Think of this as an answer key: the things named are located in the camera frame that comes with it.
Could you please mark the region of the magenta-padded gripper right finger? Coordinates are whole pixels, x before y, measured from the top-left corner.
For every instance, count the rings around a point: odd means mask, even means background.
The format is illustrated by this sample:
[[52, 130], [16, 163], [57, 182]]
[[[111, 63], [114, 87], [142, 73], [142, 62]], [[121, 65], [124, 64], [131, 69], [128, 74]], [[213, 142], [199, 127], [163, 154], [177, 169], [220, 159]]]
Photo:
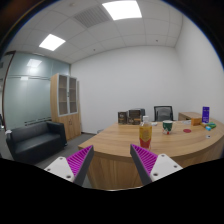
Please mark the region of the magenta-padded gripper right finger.
[[134, 144], [130, 145], [130, 154], [143, 185], [148, 185], [182, 169], [166, 154], [157, 155]]

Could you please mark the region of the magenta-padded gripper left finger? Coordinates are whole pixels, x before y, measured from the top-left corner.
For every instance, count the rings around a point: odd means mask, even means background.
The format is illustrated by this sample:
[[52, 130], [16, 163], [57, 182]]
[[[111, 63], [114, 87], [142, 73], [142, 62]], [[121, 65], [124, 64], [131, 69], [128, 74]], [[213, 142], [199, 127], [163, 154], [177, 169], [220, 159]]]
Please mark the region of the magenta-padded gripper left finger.
[[94, 156], [94, 147], [87, 146], [69, 157], [58, 157], [45, 171], [82, 186]]

